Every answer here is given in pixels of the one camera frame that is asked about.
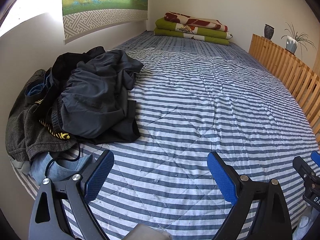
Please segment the dark ceramic vase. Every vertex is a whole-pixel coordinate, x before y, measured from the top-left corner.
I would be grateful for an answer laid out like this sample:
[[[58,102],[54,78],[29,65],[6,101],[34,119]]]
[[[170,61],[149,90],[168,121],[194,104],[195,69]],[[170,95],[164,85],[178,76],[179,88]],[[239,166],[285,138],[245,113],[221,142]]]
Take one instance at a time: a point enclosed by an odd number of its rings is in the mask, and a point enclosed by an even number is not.
[[[272,37],[274,35],[274,27],[268,25],[268,24],[265,24],[265,27],[264,27],[264,37],[271,40]]]

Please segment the light blue jeans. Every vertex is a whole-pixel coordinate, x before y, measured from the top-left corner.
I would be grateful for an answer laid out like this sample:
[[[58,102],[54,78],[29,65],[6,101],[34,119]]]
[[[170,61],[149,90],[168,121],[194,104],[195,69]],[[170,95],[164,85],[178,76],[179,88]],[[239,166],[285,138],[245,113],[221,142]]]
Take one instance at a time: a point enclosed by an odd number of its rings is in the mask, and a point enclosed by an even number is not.
[[[92,154],[71,160],[60,153],[44,152],[31,162],[28,174],[41,185],[44,178],[49,178],[53,182],[65,180],[76,173],[81,173],[94,162]]]

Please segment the dark grey shorts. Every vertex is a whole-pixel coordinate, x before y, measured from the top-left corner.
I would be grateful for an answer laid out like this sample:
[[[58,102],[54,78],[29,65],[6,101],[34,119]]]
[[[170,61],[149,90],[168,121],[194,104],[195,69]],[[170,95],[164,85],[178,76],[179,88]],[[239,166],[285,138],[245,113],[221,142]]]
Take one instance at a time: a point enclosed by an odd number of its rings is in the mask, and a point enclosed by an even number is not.
[[[128,92],[142,68],[118,49],[79,62],[59,97],[60,128],[93,144],[137,140],[136,102]]]

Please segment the landscape wall tapestry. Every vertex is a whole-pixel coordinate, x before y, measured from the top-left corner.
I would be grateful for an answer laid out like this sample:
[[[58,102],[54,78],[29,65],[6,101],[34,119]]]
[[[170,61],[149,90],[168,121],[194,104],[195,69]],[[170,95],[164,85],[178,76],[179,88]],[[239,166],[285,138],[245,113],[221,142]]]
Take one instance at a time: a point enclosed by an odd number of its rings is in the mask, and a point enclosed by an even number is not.
[[[65,42],[109,26],[148,19],[148,0],[62,0]]]

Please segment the wooden slatted headboard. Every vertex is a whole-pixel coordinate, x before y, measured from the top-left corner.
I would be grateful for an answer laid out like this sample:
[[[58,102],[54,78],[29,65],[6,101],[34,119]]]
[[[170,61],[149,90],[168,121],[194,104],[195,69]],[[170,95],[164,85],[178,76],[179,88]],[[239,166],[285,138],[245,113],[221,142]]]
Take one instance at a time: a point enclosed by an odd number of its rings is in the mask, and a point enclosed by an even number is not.
[[[298,57],[263,36],[252,35],[249,54],[289,90],[319,142],[319,76]]]

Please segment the potted spider plant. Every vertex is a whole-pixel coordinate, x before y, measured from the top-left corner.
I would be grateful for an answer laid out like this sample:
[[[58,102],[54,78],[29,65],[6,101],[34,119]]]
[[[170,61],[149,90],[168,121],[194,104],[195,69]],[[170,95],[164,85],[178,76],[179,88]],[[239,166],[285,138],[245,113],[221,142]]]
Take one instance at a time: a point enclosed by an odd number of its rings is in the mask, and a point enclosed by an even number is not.
[[[313,49],[316,49],[314,42],[312,42],[309,38],[309,35],[305,32],[299,33],[295,30],[294,25],[292,23],[286,22],[287,27],[284,29],[288,32],[287,35],[283,35],[281,39],[285,39],[285,49],[289,51],[291,54],[295,55],[295,52],[298,47],[300,47],[301,54],[302,49],[308,50],[308,46],[311,46]]]

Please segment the grey knit sweater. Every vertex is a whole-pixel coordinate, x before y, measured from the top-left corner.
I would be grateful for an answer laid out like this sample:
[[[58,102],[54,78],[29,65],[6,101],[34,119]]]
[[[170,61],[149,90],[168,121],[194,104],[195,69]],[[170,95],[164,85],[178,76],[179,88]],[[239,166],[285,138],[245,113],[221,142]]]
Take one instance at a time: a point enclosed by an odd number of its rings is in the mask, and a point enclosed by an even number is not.
[[[72,139],[61,139],[52,135],[46,123],[35,120],[33,111],[41,100],[29,101],[25,92],[29,85],[36,85],[44,80],[45,70],[37,70],[24,85],[9,114],[5,146],[8,155],[16,161],[31,161],[43,152],[63,152],[76,145]]]

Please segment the blue white striped quilt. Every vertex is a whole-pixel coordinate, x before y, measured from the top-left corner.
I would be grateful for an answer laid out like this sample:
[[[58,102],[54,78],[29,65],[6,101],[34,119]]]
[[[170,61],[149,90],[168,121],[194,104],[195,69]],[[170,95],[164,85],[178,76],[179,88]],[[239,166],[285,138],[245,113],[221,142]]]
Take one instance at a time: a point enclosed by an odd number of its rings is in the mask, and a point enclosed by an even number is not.
[[[211,152],[252,181],[279,181],[297,224],[305,188],[292,162],[300,156],[313,169],[318,142],[278,78],[234,44],[145,32],[116,49],[143,64],[128,92],[140,137],[93,144],[71,135],[74,147],[50,152],[95,162],[113,152],[88,204],[108,239],[213,239],[232,204],[208,169]]]

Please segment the green floral folded blanket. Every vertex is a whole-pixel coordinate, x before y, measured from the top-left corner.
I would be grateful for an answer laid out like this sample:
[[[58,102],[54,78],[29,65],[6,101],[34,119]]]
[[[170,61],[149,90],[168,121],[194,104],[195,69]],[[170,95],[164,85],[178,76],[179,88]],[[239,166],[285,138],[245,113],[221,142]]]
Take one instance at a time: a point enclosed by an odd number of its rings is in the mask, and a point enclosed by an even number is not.
[[[155,22],[156,36],[180,37],[192,40],[228,45],[233,35],[218,20],[196,18],[176,12],[166,12]]]

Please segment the black garment with yellow print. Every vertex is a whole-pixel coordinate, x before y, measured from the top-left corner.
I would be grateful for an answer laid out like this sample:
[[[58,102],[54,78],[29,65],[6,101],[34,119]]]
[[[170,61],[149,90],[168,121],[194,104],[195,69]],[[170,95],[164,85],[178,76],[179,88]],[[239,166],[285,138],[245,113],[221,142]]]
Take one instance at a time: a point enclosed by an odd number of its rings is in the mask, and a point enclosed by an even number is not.
[[[27,86],[25,90],[27,103],[37,105],[31,116],[47,128],[51,135],[62,140],[72,137],[62,130],[62,120],[59,116],[62,104],[61,93],[66,88],[66,83],[79,62],[86,63],[104,52],[104,48],[98,46],[82,54],[64,53],[57,57],[42,79]]]

